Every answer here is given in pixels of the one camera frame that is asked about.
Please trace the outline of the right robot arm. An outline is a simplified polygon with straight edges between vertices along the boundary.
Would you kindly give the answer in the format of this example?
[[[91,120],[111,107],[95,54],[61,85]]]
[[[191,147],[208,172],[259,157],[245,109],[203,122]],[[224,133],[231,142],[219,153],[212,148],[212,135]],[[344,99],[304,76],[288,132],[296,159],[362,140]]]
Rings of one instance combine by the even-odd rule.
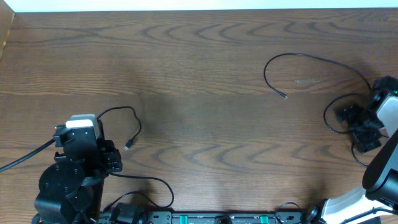
[[[321,201],[303,223],[376,223],[381,215],[397,214],[397,79],[376,80],[366,107],[354,104],[337,110],[336,116],[348,125],[352,149],[380,151],[366,165],[360,186]]]

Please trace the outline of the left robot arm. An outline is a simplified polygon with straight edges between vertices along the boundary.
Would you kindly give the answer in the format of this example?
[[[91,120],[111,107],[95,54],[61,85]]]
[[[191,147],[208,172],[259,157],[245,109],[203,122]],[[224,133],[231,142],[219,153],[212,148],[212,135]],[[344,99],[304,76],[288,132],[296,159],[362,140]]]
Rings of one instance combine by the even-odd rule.
[[[53,140],[63,151],[40,176],[32,223],[96,222],[105,178],[123,169],[119,150],[104,138],[99,119],[84,127],[59,125]]]

